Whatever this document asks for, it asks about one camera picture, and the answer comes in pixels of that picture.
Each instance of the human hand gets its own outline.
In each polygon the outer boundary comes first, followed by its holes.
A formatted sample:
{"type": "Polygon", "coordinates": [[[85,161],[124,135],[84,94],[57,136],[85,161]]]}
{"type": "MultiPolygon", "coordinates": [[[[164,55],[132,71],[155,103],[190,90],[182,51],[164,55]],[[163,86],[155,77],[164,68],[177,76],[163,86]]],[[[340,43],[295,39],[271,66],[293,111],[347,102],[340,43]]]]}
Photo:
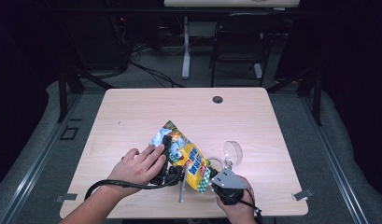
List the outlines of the human hand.
{"type": "MultiPolygon", "coordinates": [[[[149,145],[141,153],[136,148],[131,149],[123,159],[115,165],[107,179],[147,185],[149,181],[161,171],[165,163],[166,158],[162,155],[163,150],[164,145],[159,145],[156,148],[154,145],[149,145]]],[[[119,186],[107,187],[114,189],[121,198],[137,193],[140,190],[135,188],[124,189],[119,186]]]]}
{"type": "MultiPolygon", "coordinates": [[[[252,198],[251,198],[251,195],[249,195],[249,193],[245,191],[244,196],[241,200],[246,203],[254,204],[253,202],[254,190],[252,189],[251,185],[243,176],[239,175],[239,178],[242,179],[247,184],[247,189],[252,194],[252,198]]],[[[220,199],[218,195],[216,195],[216,197],[217,197],[218,206],[223,210],[223,212],[225,212],[226,216],[228,217],[229,221],[231,221],[232,224],[256,223],[254,218],[254,209],[252,207],[245,205],[243,203],[225,205],[223,204],[223,201],[220,199]]]]}

